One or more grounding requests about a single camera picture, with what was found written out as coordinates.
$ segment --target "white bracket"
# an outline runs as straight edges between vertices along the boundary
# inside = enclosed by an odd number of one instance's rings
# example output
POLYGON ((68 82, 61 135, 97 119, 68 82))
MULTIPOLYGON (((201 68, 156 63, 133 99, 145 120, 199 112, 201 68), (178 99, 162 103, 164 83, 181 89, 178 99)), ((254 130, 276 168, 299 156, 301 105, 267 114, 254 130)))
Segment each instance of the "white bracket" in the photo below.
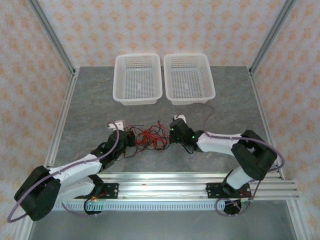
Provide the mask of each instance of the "white bracket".
POLYGON ((182 119, 185 123, 187 123, 187 120, 186 120, 186 117, 185 117, 185 115, 174 115, 174 118, 173 118, 174 120, 176 120, 176 119, 182 119))
MULTIPOLYGON (((122 120, 115 121, 115 125, 118 127, 119 130, 124 130, 124 122, 122 120)), ((116 127, 113 123, 108 124, 108 129, 112 129, 113 131, 116 130, 116 127)))

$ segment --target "gray marble surface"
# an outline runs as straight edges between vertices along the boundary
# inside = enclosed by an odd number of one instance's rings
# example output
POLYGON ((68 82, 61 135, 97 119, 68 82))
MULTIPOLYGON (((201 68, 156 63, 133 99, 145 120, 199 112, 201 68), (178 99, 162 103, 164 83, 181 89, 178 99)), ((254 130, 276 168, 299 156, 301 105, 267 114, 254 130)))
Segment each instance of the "gray marble surface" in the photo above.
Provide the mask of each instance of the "gray marble surface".
MULTIPOLYGON (((216 96, 207 102, 215 112, 207 130, 217 134, 238 134, 254 130, 267 139, 246 67, 211 67, 216 96)), ((162 69, 163 96, 153 105, 124 106, 114 101, 113 67, 81 67, 64 125, 54 165, 78 160, 106 142, 108 124, 124 120, 125 125, 149 127, 159 120, 168 126, 182 111, 193 130, 201 130, 210 110, 203 105, 174 106, 166 98, 162 69)), ((127 150, 127 156, 134 148, 127 150)), ((229 172, 238 166, 234 157, 216 153, 188 154, 179 144, 162 153, 144 151, 116 162, 106 172, 229 172)))

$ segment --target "tangled wires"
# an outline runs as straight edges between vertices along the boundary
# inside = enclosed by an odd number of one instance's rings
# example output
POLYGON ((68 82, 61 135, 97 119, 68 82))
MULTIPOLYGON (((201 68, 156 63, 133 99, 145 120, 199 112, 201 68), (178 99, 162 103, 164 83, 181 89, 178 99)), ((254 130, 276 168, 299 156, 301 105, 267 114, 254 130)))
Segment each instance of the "tangled wires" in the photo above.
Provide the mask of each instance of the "tangled wires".
POLYGON ((144 150, 156 150, 158 153, 163 152, 170 146, 170 137, 166 133, 169 129, 162 125, 158 120, 158 123, 152 125, 148 129, 144 129, 143 125, 128 125, 125 128, 126 131, 133 131, 136 135, 135 138, 135 152, 131 156, 124 156, 122 159, 127 159, 135 156, 144 150))

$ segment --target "perforated basket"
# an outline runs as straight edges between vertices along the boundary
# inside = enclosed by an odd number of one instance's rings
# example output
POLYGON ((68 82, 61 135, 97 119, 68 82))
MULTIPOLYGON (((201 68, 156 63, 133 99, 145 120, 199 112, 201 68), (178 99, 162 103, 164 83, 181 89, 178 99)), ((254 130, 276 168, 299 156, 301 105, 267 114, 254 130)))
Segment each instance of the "perforated basket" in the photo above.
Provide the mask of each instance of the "perforated basket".
POLYGON ((155 104, 162 96, 159 55, 139 53, 117 56, 112 96, 126 106, 155 104))
POLYGON ((216 96, 205 54, 168 54, 163 65, 165 95, 173 105, 205 103, 216 96))

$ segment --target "purple cable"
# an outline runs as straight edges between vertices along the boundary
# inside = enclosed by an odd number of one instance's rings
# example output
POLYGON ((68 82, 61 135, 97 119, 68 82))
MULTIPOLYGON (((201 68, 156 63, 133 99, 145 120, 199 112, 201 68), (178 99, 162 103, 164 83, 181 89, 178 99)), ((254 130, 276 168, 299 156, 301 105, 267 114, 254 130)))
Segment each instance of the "purple cable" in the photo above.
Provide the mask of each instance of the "purple cable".
MULTIPOLYGON (((265 141, 261 141, 261 140, 254 139, 254 138, 250 138, 250 137, 239 137, 239 136, 227 137, 227 136, 210 135, 210 134, 206 131, 206 123, 207 123, 208 119, 214 114, 215 109, 214 109, 212 106, 209 106, 209 105, 207 105, 207 104, 205 104, 205 103, 196 102, 195 104, 204 105, 204 106, 207 106, 208 108, 212 109, 212 112, 211 112, 211 113, 206 117, 206 119, 204 120, 204 122, 203 122, 203 127, 202 127, 205 135, 207 135, 209 138, 225 139, 225 140, 245 140, 245 141, 251 141, 251 142, 255 142, 255 143, 258 143, 258 144, 265 145, 266 147, 268 147, 268 148, 270 148, 271 150, 273 150, 274 152, 276 152, 277 155, 279 156, 279 158, 281 159, 281 164, 280 164, 279 166, 275 167, 275 168, 270 169, 268 172, 277 171, 277 170, 281 169, 281 168, 285 165, 285 158, 284 158, 284 156, 281 154, 281 152, 279 152, 276 148, 274 148, 274 147, 271 146, 270 144, 266 143, 265 141)), ((256 185, 256 188, 255 188, 254 193, 253 193, 253 195, 252 195, 252 199, 255 198, 260 183, 261 183, 261 180, 260 180, 260 181, 258 182, 258 184, 256 185)), ((223 214, 223 213, 221 213, 221 212, 218 211, 218 203, 219 203, 220 201, 222 201, 222 200, 224 200, 224 201, 229 201, 230 203, 228 203, 227 205, 234 204, 239 210, 240 210, 240 208, 238 207, 238 205, 237 205, 237 203, 236 203, 235 201, 232 201, 232 200, 229 199, 229 198, 219 198, 219 199, 215 202, 214 207, 215 207, 216 212, 217 212, 219 215, 223 216, 223 217, 237 217, 237 216, 239 216, 239 215, 244 214, 244 213, 248 210, 248 207, 249 207, 249 206, 247 206, 247 208, 246 208, 244 211, 239 212, 238 214, 234 214, 234 215, 231 215, 231 214, 223 214)))
POLYGON ((28 194, 33 190, 35 189, 39 184, 43 183, 45 180, 57 175, 57 174, 61 174, 62 172, 74 167, 74 166, 77 166, 77 165, 80 165, 80 164, 86 164, 86 163, 92 163, 92 162, 95 162, 95 161, 98 161, 106 156, 108 156, 117 146, 118 144, 118 141, 119 141, 119 129, 118 129, 118 126, 116 125, 116 123, 114 123, 114 126, 115 126, 115 130, 116 130, 116 140, 115 140, 115 143, 114 145, 112 146, 112 148, 104 155, 100 156, 100 157, 97 157, 97 158, 94 158, 94 159, 91 159, 91 160, 83 160, 83 161, 79 161, 79 162, 75 162, 71 165, 68 165, 64 168, 62 168, 60 171, 56 171, 54 173, 51 173, 49 174, 48 176, 45 176, 44 178, 40 179, 39 181, 37 181, 33 186, 31 186, 23 195, 22 197, 18 200, 18 202, 14 205, 13 209, 11 210, 11 212, 9 213, 8 217, 7 217, 7 222, 8 223, 14 223, 16 221, 19 221, 20 219, 23 219, 24 217, 27 216, 27 214, 23 214, 15 219, 11 219, 12 216, 14 215, 14 213, 16 212, 17 208, 20 206, 20 204, 22 203, 22 201, 28 196, 28 194))

